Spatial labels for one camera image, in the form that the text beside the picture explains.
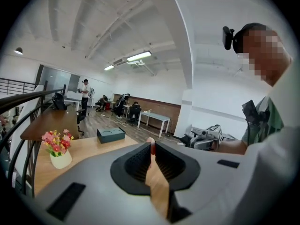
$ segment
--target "seated person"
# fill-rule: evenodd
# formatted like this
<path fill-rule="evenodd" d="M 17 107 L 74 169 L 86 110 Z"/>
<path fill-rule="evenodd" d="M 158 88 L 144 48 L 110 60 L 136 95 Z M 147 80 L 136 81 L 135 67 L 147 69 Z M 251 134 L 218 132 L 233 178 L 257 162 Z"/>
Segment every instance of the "seated person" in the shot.
<path fill-rule="evenodd" d="M 140 117 L 141 108 L 138 107 L 138 102 L 134 102 L 133 105 L 129 108 L 129 120 L 132 119 L 133 115 L 135 120 L 138 121 Z"/>
<path fill-rule="evenodd" d="M 105 108 L 107 100 L 108 100 L 107 96 L 103 95 L 102 98 L 100 98 L 98 100 L 98 102 L 95 103 L 96 105 L 100 106 L 100 107 L 96 108 L 96 112 L 99 112 L 99 111 L 101 111 L 101 109 Z"/>

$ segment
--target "wooden table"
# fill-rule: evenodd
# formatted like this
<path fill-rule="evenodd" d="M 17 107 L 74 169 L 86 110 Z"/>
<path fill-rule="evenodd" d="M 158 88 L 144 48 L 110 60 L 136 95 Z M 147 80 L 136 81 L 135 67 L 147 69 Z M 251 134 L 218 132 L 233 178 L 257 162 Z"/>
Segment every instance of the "wooden table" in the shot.
<path fill-rule="evenodd" d="M 37 164 L 34 178 L 34 193 L 37 195 L 47 184 L 62 175 L 80 161 L 109 151 L 137 144 L 135 140 L 125 135 L 125 139 L 101 144 L 97 137 L 84 138 L 71 141 L 68 149 L 73 161 L 62 169 L 56 169 L 51 163 L 46 146 L 41 145 L 37 155 Z"/>
<path fill-rule="evenodd" d="M 48 109 L 39 115 L 21 134 L 21 139 L 42 141 L 42 135 L 47 131 L 70 131 L 74 139 L 79 138 L 77 130 L 77 115 L 74 109 L 51 110 Z"/>

